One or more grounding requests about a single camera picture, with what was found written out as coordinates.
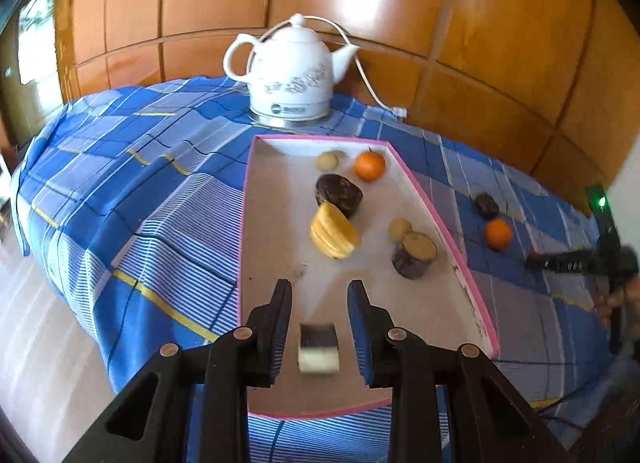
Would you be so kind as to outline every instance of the human hand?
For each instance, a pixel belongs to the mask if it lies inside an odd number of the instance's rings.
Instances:
[[[611,312],[614,308],[622,306],[625,302],[634,312],[633,323],[630,327],[631,336],[640,338],[640,277],[636,275],[624,288],[617,289],[608,297],[597,292],[594,297],[594,310],[598,321],[604,327],[611,323]]]

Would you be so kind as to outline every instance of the blue plaid tablecloth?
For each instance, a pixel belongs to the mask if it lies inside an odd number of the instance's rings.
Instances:
[[[389,141],[433,201],[478,283],[500,341],[497,366],[534,406],[599,376],[606,332],[586,281],[530,273],[530,249],[593,245],[590,221],[528,175],[442,136],[335,95],[305,133]],[[12,178],[14,223],[84,330],[116,391],[162,344],[191,348],[236,326],[242,189],[256,134],[246,88],[194,78],[108,90],[68,103]],[[472,199],[489,192],[511,223],[487,248]],[[572,399],[556,414],[587,421]],[[250,418],[254,461],[380,461],[390,408],[322,420]],[[552,421],[562,438],[567,429]],[[442,422],[447,444],[446,419]]]

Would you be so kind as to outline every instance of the tangerine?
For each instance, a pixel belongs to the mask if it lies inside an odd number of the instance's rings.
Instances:
[[[486,244],[494,250],[502,250],[509,246],[513,239],[511,226],[504,219],[495,218],[484,228]]]
[[[353,170],[366,182],[374,182],[385,173],[385,157],[375,151],[364,151],[356,157]]]

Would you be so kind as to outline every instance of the teapot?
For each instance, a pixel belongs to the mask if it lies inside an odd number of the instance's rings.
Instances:
[[[264,42],[239,34],[222,66],[229,78],[248,85],[250,107],[258,117],[319,119],[329,113],[333,86],[344,78],[359,47],[348,44],[329,52],[318,34],[305,26],[304,16],[295,14],[289,24]],[[250,71],[237,75],[231,60],[245,43],[253,45],[255,57]]]

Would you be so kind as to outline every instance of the kettle handle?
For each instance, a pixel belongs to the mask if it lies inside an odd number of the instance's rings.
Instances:
[[[236,82],[245,82],[249,84],[249,72],[247,72],[246,75],[237,75],[231,68],[231,56],[234,54],[238,46],[245,43],[252,44],[254,46],[255,52],[257,52],[258,49],[262,46],[262,43],[254,36],[250,36],[249,34],[238,34],[236,40],[232,42],[231,46],[226,50],[225,58],[223,58],[222,60],[222,69],[225,71],[226,76],[228,76],[230,79],[233,79]]]

